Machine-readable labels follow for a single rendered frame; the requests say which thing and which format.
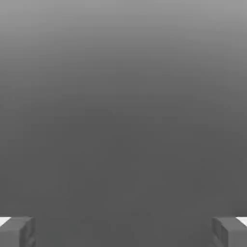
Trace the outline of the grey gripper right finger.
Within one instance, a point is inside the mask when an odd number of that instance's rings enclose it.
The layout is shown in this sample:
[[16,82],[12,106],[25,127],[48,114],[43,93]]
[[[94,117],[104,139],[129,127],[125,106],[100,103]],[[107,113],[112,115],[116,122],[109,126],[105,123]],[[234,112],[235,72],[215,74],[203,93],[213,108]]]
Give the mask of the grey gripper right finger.
[[247,217],[213,217],[212,247],[247,247]]

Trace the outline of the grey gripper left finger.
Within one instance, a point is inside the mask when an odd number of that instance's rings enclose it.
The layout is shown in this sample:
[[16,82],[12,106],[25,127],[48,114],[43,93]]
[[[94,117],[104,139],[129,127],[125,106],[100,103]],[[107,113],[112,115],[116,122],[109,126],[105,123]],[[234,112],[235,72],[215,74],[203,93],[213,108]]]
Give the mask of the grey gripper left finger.
[[36,247],[36,219],[0,217],[0,247]]

